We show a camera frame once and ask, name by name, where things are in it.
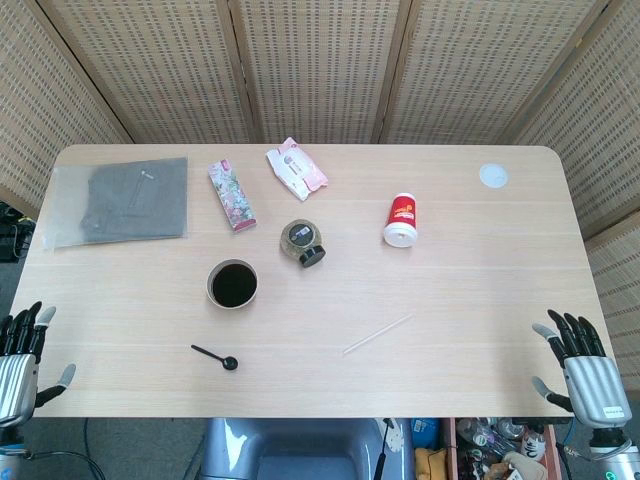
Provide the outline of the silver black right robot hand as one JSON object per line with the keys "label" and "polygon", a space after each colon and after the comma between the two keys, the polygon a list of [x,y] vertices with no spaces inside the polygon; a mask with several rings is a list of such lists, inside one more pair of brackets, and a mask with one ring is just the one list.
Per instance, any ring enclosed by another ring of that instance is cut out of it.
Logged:
{"label": "silver black right robot hand", "polygon": [[533,330],[549,344],[563,374],[565,395],[552,391],[534,376],[532,385],[547,402],[574,415],[592,429],[624,427],[632,419],[631,407],[615,361],[586,318],[552,309],[547,315],[556,325],[551,329],[535,323]]}

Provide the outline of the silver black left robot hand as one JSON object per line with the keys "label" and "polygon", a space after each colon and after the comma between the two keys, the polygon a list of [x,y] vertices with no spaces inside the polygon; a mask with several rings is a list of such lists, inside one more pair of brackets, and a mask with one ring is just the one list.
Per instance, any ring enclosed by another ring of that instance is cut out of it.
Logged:
{"label": "silver black left robot hand", "polygon": [[42,302],[37,301],[16,316],[1,319],[2,430],[26,423],[36,409],[65,392],[76,373],[76,365],[71,363],[55,385],[39,389],[46,332],[56,313],[55,306],[41,308]]}

